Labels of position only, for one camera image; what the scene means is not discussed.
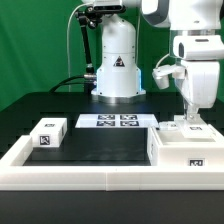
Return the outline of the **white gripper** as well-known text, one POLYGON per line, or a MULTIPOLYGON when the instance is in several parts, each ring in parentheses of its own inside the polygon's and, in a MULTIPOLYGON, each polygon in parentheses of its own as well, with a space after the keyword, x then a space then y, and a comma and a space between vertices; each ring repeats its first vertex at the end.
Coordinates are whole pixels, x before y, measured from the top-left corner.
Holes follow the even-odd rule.
POLYGON ((173 53, 184 68, 175 77, 175 85, 189 103, 185 118, 196 122, 200 118, 199 108, 211 108, 215 102, 224 43, 219 35, 175 36, 173 53))

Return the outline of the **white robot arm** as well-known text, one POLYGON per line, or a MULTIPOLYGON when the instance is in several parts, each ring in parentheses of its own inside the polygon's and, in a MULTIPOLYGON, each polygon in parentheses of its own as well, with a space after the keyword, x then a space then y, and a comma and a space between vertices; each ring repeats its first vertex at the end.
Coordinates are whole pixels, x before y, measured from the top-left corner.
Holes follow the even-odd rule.
POLYGON ((161 89, 172 76, 184 99, 185 118, 194 119, 201 108, 214 105, 219 61, 224 59, 221 11, 224 0, 82 0, 87 13, 102 18, 102 65, 97 70, 99 98, 135 97, 142 94, 135 70, 135 29, 119 15, 137 7, 153 27, 170 30, 169 55, 173 65, 158 66, 153 77, 161 89))

